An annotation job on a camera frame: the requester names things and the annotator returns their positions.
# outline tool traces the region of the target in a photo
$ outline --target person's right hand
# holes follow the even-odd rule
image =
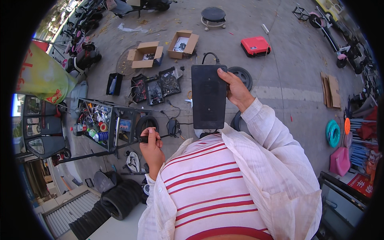
[[[221,68],[217,69],[217,74],[221,79],[229,83],[230,90],[227,91],[227,98],[243,113],[253,103],[255,98],[238,76],[230,72],[226,73]]]
[[[155,131],[155,127],[144,129],[140,136],[148,136],[148,143],[140,143],[140,150],[149,167],[149,176],[156,180],[160,168],[166,161],[166,157],[160,148],[163,147],[163,141],[160,135]]]

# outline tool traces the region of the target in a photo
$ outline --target red case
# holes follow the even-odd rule
[[[261,36],[244,38],[241,40],[241,47],[248,57],[265,56],[271,52],[271,46]]]

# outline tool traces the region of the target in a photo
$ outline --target teal hose coil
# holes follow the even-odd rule
[[[329,121],[325,130],[325,137],[331,147],[336,147],[340,141],[340,127],[335,120]]]

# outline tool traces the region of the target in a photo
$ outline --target window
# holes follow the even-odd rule
[[[26,135],[32,137],[41,133],[39,118],[27,118]]]
[[[43,140],[41,138],[33,139],[28,142],[28,145],[38,154],[44,154]]]
[[[41,100],[36,97],[28,98],[26,107],[28,115],[40,114]]]

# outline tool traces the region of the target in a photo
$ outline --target round black stool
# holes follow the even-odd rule
[[[221,23],[219,25],[214,25],[214,26],[211,26],[209,25],[209,22],[211,23]],[[205,26],[207,26],[205,28],[205,31],[208,31],[209,30],[209,27],[222,27],[222,28],[225,28],[226,26],[224,25],[225,23],[225,12],[218,8],[218,7],[208,7],[206,9],[204,9],[202,12],[201,12],[201,23],[203,23]]]

